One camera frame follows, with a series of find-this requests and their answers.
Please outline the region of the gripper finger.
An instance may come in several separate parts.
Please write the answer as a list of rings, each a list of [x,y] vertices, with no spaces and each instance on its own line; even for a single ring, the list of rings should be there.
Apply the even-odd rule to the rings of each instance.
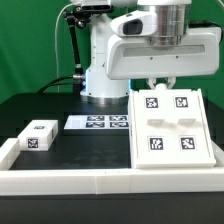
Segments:
[[[168,89],[172,89],[175,84],[176,84],[176,78],[175,77],[169,77],[167,79],[167,88]]]
[[[156,80],[154,78],[147,79],[146,83],[148,84],[151,90],[154,90],[156,88]]]

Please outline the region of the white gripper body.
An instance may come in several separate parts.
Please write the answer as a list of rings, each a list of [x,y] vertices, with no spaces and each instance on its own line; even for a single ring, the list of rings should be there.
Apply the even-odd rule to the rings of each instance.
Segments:
[[[106,74],[110,79],[144,79],[213,75],[219,68],[219,28],[193,28],[181,43],[152,46],[148,38],[108,42]]]

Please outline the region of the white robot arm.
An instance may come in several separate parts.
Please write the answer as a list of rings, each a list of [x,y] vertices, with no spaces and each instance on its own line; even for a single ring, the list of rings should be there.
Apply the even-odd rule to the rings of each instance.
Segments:
[[[219,67],[223,29],[210,21],[192,21],[192,0],[70,0],[76,15],[137,9],[110,21],[105,73],[112,80],[158,78],[172,88],[178,77],[212,75]]]

